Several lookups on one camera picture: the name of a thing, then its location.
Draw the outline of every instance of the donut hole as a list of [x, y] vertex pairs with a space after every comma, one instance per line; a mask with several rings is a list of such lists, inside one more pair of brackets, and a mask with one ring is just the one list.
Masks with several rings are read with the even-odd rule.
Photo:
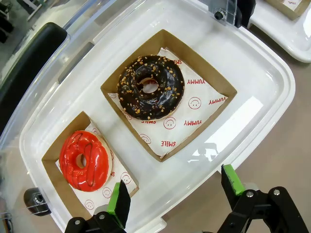
[[79, 168], [85, 168], [86, 167], [86, 157], [84, 154], [79, 154], [76, 158], [76, 163]]
[[144, 78], [140, 83], [143, 84], [142, 91], [147, 94], [155, 92], [159, 87], [159, 84], [153, 78]]

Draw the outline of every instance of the brown cardboard tray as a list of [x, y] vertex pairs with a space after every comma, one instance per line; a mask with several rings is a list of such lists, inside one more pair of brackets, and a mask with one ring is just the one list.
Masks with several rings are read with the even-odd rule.
[[302, 2], [293, 11], [282, 3], [282, 0], [265, 0], [267, 3], [277, 8], [280, 12], [286, 15], [289, 19], [295, 20], [301, 16], [305, 10], [308, 8], [311, 0], [302, 0]]
[[[77, 130], [85, 130], [86, 127], [91, 123], [89, 116], [85, 112], [81, 112], [58, 136], [58, 138], [53, 142], [50, 148], [47, 150], [45, 155], [42, 158], [43, 166], [56, 190], [59, 197], [61, 198], [64, 205], [67, 207], [68, 211], [73, 217], [83, 217], [84, 219], [90, 219], [92, 216], [87, 211], [87, 209], [81, 204], [74, 191], [67, 183], [63, 174], [58, 169], [55, 164], [59, 159], [59, 154], [61, 148], [64, 144], [64, 141], [70, 137]], [[129, 169], [124, 165], [120, 157], [113, 150], [114, 156], [117, 156], [120, 160], [121, 164], [125, 167], [125, 169], [130, 174], [133, 181], [137, 184], [138, 182], [135, 180], [134, 176], [131, 174]], [[138, 187], [130, 193], [130, 197], [132, 197], [138, 191]]]
[[[206, 120], [191, 136], [189, 136], [178, 147], [166, 154], [163, 158], [160, 158], [160, 156], [155, 154], [150, 149], [148, 144], [141, 139], [139, 134], [126, 119], [122, 111], [117, 107], [117, 105], [108, 95], [108, 93], [117, 93], [117, 83], [119, 80], [119, 75], [123, 72], [124, 67], [130, 64], [133, 60], [137, 59], [139, 56], [158, 54], [161, 48], [167, 48], [168, 50], [170, 50], [180, 60], [185, 62], [192, 70], [194, 70], [199, 76], [207, 81], [216, 91], [228, 97], [223, 105], [218, 108], [216, 112], [208, 120]], [[228, 106], [228, 104], [237, 94], [236, 89], [213, 66], [211, 66], [206, 60], [204, 60], [199, 54], [193, 51], [184, 42], [182, 42], [166, 30], [159, 31], [150, 39], [148, 39], [143, 45], [141, 45], [136, 51], [134, 51], [132, 55], [130, 55], [122, 64], [120, 64], [120, 66], [104, 82], [101, 90], [112, 108], [115, 110], [115, 112], [124, 122], [124, 124], [128, 127], [131, 133], [135, 136], [135, 138], [156, 160], [160, 162], [163, 162], [168, 158], [172, 157], [174, 154], [183, 149], [183, 147], [188, 145], [200, 133], [202, 133], [203, 130], [205, 130]]]

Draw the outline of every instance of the table surface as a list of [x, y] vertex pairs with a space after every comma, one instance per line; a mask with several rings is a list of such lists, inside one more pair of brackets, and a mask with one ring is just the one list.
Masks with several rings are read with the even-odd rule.
[[[260, 30], [251, 28], [251, 31], [290, 66], [296, 80], [296, 95], [280, 121], [237, 169], [237, 173], [242, 182], [256, 183], [263, 192], [267, 192], [275, 186], [286, 187], [308, 229], [311, 230], [311, 222], [307, 221], [311, 217], [311, 210], [307, 205], [308, 197], [311, 195], [310, 179], [307, 172], [308, 162], [311, 162], [309, 156], [311, 144], [308, 134], [308, 130], [311, 130], [311, 124], [309, 124], [311, 106], [308, 105], [311, 91], [309, 76], [311, 66], [294, 60]], [[31, 185], [30, 178], [28, 182], [29, 185], [24, 184], [25, 190]], [[25, 190], [20, 192], [20, 198], [18, 198], [20, 203], [15, 203], [15, 207], [23, 206], [22, 195]], [[217, 232], [229, 212], [229, 204], [221, 187], [221, 176], [219, 173], [215, 173], [163, 217], [168, 225], [162, 233], [190, 233], [199, 230]], [[60, 233], [50, 216], [27, 215], [15, 219], [13, 224], [17, 233], [25, 232], [25, 229], [27, 232], [44, 232], [47, 226], [50, 232]], [[254, 221], [249, 232], [264, 233], [268, 232], [268, 228], [263, 221]]]

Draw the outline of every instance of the red glazed donut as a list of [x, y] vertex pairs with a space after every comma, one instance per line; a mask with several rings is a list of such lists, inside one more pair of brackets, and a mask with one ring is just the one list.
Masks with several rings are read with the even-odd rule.
[[[77, 165], [77, 157], [81, 154], [86, 159], [84, 168]], [[92, 192], [108, 180], [112, 159], [109, 147], [102, 139], [87, 131], [76, 131], [64, 142], [59, 164], [72, 187]]]

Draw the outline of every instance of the donut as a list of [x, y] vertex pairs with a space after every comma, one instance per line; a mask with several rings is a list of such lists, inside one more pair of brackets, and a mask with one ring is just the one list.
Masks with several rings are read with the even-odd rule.
[[[82, 154], [86, 159], [85, 167], [77, 162]], [[101, 188], [110, 177], [112, 158], [104, 140], [87, 131], [76, 131], [64, 142], [59, 165], [72, 187], [92, 192]]]
[[[143, 91], [142, 81], [154, 79], [158, 88]], [[122, 108], [141, 120], [161, 119], [172, 113], [180, 103], [185, 82], [178, 65], [161, 56], [142, 56], [134, 60], [120, 75], [117, 84]]]

